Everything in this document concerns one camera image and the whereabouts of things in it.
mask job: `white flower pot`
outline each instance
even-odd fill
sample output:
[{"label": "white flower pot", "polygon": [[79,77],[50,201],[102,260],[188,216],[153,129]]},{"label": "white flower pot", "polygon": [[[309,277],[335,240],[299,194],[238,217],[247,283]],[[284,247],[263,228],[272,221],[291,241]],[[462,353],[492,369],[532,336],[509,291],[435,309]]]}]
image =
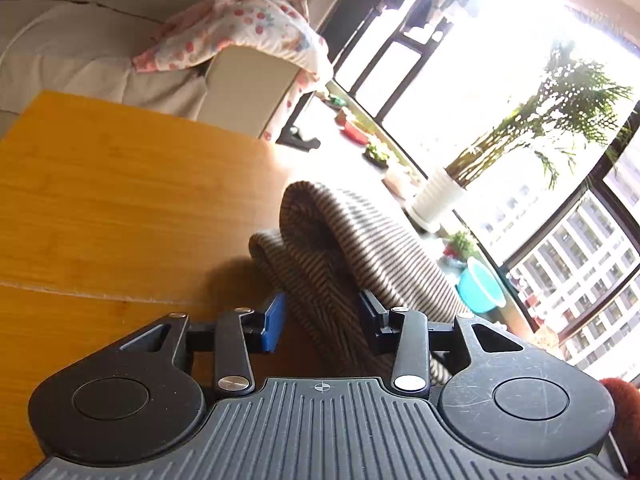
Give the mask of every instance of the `white flower pot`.
[{"label": "white flower pot", "polygon": [[413,200],[406,204],[409,216],[430,233],[440,228],[438,218],[450,211],[465,194],[444,168],[438,168]]}]

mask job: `window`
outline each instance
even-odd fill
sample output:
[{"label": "window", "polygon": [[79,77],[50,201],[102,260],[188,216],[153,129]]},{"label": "window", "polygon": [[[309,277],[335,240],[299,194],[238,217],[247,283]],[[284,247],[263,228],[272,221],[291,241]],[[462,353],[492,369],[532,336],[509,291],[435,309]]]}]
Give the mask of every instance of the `window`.
[{"label": "window", "polygon": [[632,308],[638,301],[638,297],[631,290],[631,286],[628,286],[625,290],[622,291],[622,294],[620,294],[620,300],[626,308]]},{"label": "window", "polygon": [[600,241],[596,233],[593,232],[593,229],[591,229],[586,224],[580,213],[573,213],[569,217],[568,222],[571,227],[574,228],[575,232],[582,239],[582,241],[590,248],[590,251],[592,253],[602,247],[602,242]]},{"label": "window", "polygon": [[585,312],[591,306],[591,301],[589,300],[589,298],[587,298],[586,295],[584,295],[578,301],[575,302],[575,306],[582,313],[582,312]]},{"label": "window", "polygon": [[518,205],[518,201],[516,199],[514,199],[513,196],[510,196],[507,199],[507,207],[509,207],[509,209],[516,209],[517,205]]},{"label": "window", "polygon": [[535,280],[537,289],[540,293],[549,296],[556,291],[554,282],[546,273],[546,270],[540,265],[540,262],[535,256],[530,256],[524,263],[524,267],[525,272]]},{"label": "window", "polygon": [[622,311],[617,303],[612,303],[605,309],[605,316],[609,319],[609,323],[612,325],[622,317]]},{"label": "window", "polygon": [[636,256],[634,255],[633,249],[627,249],[624,254],[622,254],[622,261],[625,267],[631,267],[633,262],[636,260]]},{"label": "window", "polygon": [[[369,29],[386,23],[386,36],[356,34],[336,79],[424,175],[531,94],[558,39],[575,41],[577,56],[635,88],[633,100],[616,103],[617,126],[628,118],[638,128],[640,103],[638,114],[631,112],[640,97],[640,59],[563,2],[471,0],[470,20],[406,30],[402,20],[416,1],[373,13]],[[512,23],[527,27],[513,34]],[[607,133],[614,151],[615,133]],[[511,155],[469,186],[456,212],[518,291],[524,313],[559,333],[565,360],[594,377],[606,368],[637,375],[640,364],[629,356],[640,355],[631,348],[640,341],[640,136],[615,171],[603,146],[581,150],[574,171],[553,190],[535,156]]]},{"label": "window", "polygon": [[620,267],[618,267],[617,265],[611,267],[609,269],[609,272],[607,272],[607,277],[612,284],[622,278],[622,271],[620,270]]},{"label": "window", "polygon": [[558,244],[564,249],[570,260],[578,269],[587,262],[588,258],[584,255],[581,248],[578,247],[574,239],[564,227],[556,230],[554,238],[558,241]]},{"label": "window", "polygon": [[584,211],[591,217],[591,219],[596,223],[600,231],[606,236],[609,237],[613,234],[614,229],[609,221],[609,218],[605,215],[604,211],[596,206],[592,200],[587,199],[582,204],[582,208]]},{"label": "window", "polygon": [[571,270],[567,267],[558,252],[551,246],[550,242],[542,244],[539,251],[542,257],[549,263],[549,266],[552,267],[554,274],[562,282],[565,282],[571,277]]}]

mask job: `potted plant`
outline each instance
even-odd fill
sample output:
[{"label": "potted plant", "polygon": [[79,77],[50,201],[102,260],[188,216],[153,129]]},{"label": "potted plant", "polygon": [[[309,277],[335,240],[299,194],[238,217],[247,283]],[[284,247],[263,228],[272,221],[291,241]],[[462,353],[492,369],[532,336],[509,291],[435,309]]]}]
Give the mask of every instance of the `potted plant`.
[{"label": "potted plant", "polygon": [[398,162],[398,156],[376,136],[369,136],[369,143],[363,153],[364,157],[379,168],[386,169],[390,162]]},{"label": "potted plant", "polygon": [[437,230],[438,216],[452,209],[469,184],[514,150],[531,150],[553,189],[559,158],[572,170],[577,149],[593,142],[606,147],[607,131],[616,128],[613,105],[620,98],[630,98],[632,89],[613,82],[603,65],[573,59],[573,48],[573,43],[556,44],[538,91],[428,179],[406,207],[418,225]]},{"label": "potted plant", "polygon": [[476,240],[471,232],[460,230],[449,239],[442,254],[450,256],[459,262],[466,262],[476,250]]}]

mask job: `red pot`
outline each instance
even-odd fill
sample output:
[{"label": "red pot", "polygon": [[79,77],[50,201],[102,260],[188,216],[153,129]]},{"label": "red pot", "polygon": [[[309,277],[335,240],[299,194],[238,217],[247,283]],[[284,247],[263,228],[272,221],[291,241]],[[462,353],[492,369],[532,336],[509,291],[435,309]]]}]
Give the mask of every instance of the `red pot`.
[{"label": "red pot", "polygon": [[369,143],[369,137],[367,137],[367,134],[359,129],[355,124],[351,124],[349,121],[344,123],[344,130],[342,132],[358,144],[366,146]]},{"label": "red pot", "polygon": [[442,251],[442,254],[444,254],[445,256],[451,256],[453,258],[458,257],[458,252],[450,245],[444,248],[444,251]]}]

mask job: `metal screw head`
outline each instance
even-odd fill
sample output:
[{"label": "metal screw head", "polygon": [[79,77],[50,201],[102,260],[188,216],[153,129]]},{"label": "metal screw head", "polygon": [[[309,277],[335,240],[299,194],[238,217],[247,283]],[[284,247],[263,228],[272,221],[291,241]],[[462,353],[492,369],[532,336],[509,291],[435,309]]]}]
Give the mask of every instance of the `metal screw head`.
[{"label": "metal screw head", "polygon": [[394,381],[394,386],[398,390],[403,390],[405,392],[417,392],[423,389],[426,385],[427,381],[417,375],[401,375]]},{"label": "metal screw head", "polygon": [[228,392],[240,392],[249,387],[249,379],[240,375],[229,375],[220,379],[218,386]]}]

